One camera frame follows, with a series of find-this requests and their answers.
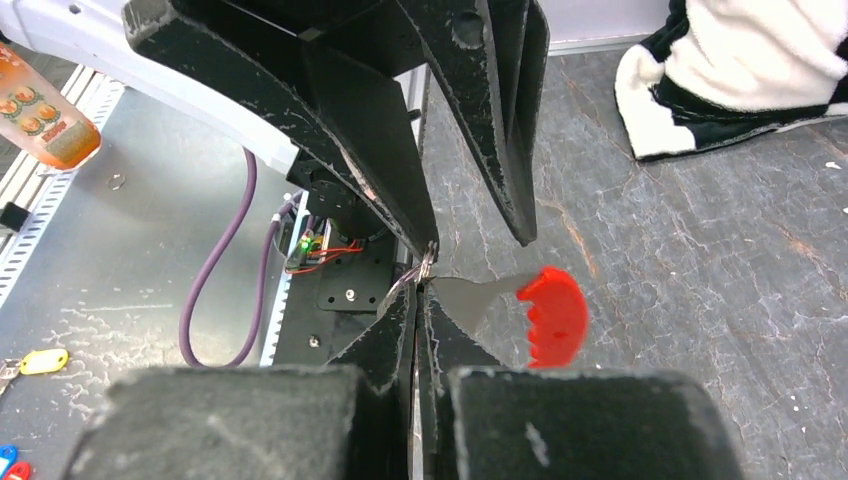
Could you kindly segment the metal key holder red handle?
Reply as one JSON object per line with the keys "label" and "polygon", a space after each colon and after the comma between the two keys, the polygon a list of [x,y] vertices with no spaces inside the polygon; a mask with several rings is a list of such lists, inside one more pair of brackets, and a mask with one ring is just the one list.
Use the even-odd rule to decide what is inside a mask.
{"label": "metal key holder red handle", "polygon": [[489,281],[432,273],[438,244],[429,242],[418,265],[402,274],[377,307],[385,314],[405,286],[427,286],[449,322],[477,338],[486,325],[508,320],[523,337],[522,359],[534,369],[569,366],[589,333],[590,314],[577,281],[555,266],[538,267]]}

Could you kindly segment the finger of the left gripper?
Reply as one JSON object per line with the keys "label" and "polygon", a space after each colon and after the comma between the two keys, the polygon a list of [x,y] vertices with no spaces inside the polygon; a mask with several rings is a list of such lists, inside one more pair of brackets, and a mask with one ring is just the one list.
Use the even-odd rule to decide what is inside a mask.
{"label": "finger of the left gripper", "polygon": [[516,241],[537,238],[532,177],[549,27],[537,1],[403,1],[424,57]]}
{"label": "finger of the left gripper", "polygon": [[247,108],[349,187],[416,256],[438,229],[400,84],[231,1],[130,1],[130,47]]}

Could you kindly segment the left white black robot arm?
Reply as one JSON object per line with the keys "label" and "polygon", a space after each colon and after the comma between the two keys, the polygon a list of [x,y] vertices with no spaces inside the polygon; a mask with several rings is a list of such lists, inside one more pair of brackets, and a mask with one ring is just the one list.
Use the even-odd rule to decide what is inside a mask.
{"label": "left white black robot arm", "polygon": [[5,1],[2,36],[94,68],[280,172],[291,147],[414,254],[439,238],[398,77],[427,66],[514,238],[537,237],[536,1]]}

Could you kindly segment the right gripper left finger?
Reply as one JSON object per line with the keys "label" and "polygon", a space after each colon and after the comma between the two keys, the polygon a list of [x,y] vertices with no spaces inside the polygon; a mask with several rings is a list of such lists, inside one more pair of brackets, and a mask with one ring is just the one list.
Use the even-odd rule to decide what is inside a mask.
{"label": "right gripper left finger", "polygon": [[406,285],[321,366],[138,370],[110,387],[67,479],[405,479],[417,307]]}

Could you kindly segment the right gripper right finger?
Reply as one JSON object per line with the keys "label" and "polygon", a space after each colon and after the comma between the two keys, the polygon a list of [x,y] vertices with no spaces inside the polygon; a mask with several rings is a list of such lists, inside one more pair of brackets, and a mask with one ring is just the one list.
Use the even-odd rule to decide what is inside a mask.
{"label": "right gripper right finger", "polygon": [[428,479],[740,479],[707,391],[672,370],[512,369],[418,293]]}

